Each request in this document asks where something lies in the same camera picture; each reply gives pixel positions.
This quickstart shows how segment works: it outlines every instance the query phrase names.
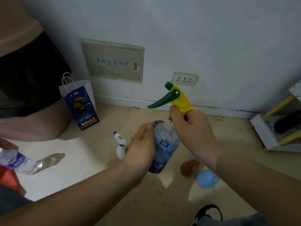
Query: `power socket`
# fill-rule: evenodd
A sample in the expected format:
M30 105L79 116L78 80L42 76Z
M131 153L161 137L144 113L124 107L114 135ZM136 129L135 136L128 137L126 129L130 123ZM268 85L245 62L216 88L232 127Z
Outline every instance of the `power socket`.
M197 75L174 72L171 83L176 85L194 86L198 78L199 77Z

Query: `yellow bar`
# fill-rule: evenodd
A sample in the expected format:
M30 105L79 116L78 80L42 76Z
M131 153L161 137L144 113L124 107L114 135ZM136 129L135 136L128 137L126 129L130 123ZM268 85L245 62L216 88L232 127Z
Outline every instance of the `yellow bar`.
M279 141L279 144L282 145L282 144L288 143L289 141L292 141L292 140L297 139L297 138L299 138L299 137L301 137L301 130L300 130L300 131L297 131L297 132L295 132L295 133L293 133L293 134L291 134L291 135L288 136L288 137L285 137L285 138L282 139L282 140L280 140L280 141Z
M269 116L273 115L275 112L277 112L278 110L280 110L282 107L284 107L285 105L287 105L288 103L290 103L293 99L295 99L294 95L288 96L279 105L277 105L275 108L271 109L269 112L267 112L266 114L264 114L261 118L262 119L268 118Z

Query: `ventilation holes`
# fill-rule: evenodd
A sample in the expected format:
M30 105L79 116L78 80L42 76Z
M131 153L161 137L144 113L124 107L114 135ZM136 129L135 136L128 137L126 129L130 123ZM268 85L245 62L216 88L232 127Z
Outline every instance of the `ventilation holes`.
M113 70L107 70L105 66L97 65L97 71L101 75L121 77L121 74L116 74Z

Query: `bag handle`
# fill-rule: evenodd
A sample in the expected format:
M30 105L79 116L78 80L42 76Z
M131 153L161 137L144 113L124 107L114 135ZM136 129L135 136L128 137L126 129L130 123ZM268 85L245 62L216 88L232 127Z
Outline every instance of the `bag handle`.
M76 86L76 84L75 84L75 82L74 82L74 78L72 79L72 78L70 78L70 77L64 77L64 74L63 74L63 78L62 78L62 84L63 84L63 86L65 87L65 89L67 90L67 88L66 88L66 86L65 86L65 84L64 84L65 78L71 79L71 80L73 81L74 85L75 85L75 89L77 89L77 86Z

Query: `blue ball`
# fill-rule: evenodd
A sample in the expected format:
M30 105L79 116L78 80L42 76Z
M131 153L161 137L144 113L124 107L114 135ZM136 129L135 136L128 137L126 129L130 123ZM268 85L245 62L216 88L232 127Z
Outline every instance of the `blue ball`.
M202 170L197 175L196 179L198 185L204 189L213 187L219 181L219 177L217 177L217 175L214 174L211 170Z

